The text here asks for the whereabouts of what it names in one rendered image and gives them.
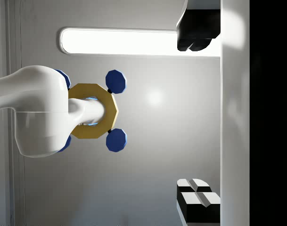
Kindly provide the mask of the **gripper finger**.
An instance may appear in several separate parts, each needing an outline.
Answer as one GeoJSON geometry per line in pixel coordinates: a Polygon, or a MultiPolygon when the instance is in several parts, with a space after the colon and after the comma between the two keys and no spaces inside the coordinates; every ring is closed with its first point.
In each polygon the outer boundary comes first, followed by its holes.
{"type": "Polygon", "coordinates": [[[183,226],[221,226],[219,195],[203,180],[177,180],[177,210],[183,226]]]}
{"type": "Polygon", "coordinates": [[[176,31],[178,51],[208,47],[221,33],[221,0],[185,0],[176,31]]]}

